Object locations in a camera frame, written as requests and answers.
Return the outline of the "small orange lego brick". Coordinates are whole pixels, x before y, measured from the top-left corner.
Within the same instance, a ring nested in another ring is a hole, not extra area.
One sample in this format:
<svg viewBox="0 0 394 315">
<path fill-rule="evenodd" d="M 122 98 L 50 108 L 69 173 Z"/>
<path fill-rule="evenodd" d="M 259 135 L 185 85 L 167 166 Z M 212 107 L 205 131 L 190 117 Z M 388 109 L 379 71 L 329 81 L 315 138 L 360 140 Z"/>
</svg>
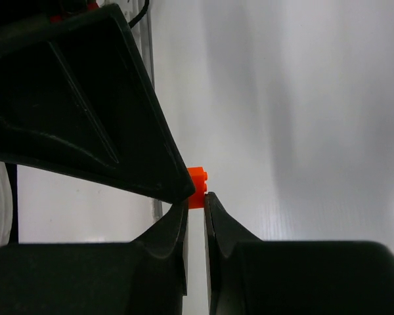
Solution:
<svg viewBox="0 0 394 315">
<path fill-rule="evenodd" d="M 188 198 L 189 209 L 201 209 L 204 207 L 205 194 L 208 191 L 208 174 L 203 167 L 189 167 L 189 175 L 195 187 L 195 192 Z"/>
</svg>

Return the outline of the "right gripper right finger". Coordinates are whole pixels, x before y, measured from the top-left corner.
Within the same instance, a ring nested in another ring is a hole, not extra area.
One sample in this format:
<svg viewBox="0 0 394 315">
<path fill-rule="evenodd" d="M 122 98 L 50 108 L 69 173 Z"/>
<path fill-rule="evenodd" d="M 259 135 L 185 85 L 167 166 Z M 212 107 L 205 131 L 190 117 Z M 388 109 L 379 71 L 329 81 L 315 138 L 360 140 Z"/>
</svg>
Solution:
<svg viewBox="0 0 394 315">
<path fill-rule="evenodd" d="M 394 254 L 372 241 L 263 241 L 204 200 L 211 314 L 394 314 Z"/>
</svg>

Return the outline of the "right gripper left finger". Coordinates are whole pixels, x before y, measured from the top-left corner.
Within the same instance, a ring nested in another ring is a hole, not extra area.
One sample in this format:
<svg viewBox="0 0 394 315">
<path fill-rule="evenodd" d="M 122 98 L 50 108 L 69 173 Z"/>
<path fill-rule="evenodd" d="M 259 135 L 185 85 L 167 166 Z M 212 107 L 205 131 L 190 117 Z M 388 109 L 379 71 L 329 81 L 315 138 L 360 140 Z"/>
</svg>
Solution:
<svg viewBox="0 0 394 315">
<path fill-rule="evenodd" d="M 0 248 L 0 314 L 180 314 L 188 205 L 125 243 Z"/>
</svg>

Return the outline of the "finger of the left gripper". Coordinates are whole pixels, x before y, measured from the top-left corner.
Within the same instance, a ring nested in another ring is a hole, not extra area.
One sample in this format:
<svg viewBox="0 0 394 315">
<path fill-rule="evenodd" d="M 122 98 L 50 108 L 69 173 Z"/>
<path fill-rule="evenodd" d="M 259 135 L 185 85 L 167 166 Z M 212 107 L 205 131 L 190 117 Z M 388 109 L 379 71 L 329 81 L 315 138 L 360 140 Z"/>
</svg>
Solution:
<svg viewBox="0 0 394 315">
<path fill-rule="evenodd" d="M 165 202 L 194 193 L 115 3 L 0 2 L 0 161 Z"/>
</svg>

